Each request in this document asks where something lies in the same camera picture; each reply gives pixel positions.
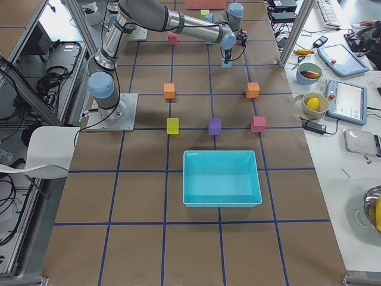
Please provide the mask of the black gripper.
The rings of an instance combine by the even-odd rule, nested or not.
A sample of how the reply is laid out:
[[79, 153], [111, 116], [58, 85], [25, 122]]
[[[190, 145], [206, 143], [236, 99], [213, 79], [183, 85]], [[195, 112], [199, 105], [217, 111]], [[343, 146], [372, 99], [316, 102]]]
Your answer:
[[[237, 45], [246, 45], [247, 41], [248, 41], [248, 33], [247, 33], [247, 31], [240, 29], [238, 31], [236, 44]], [[231, 59], [231, 50], [230, 49], [229, 50], [225, 50], [224, 51], [224, 62], [225, 63], [229, 63], [230, 59]]]

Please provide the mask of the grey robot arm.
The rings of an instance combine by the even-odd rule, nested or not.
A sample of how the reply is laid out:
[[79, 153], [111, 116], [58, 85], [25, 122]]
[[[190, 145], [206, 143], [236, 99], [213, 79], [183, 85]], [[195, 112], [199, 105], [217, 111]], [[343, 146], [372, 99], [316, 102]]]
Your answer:
[[124, 110], [116, 61], [126, 35], [138, 41], [139, 33], [171, 32], [217, 43], [225, 63], [232, 61], [233, 47], [245, 41], [241, 32], [243, 6], [240, 3], [234, 2], [226, 10], [209, 13], [203, 19], [173, 11], [157, 1], [111, 1], [110, 4], [117, 7], [117, 13], [110, 15], [106, 37], [88, 61], [88, 90], [102, 120], [118, 118]]
[[205, 21], [212, 24], [227, 24], [233, 32], [241, 28], [244, 8], [241, 3], [231, 3], [227, 10], [209, 13], [204, 17]]

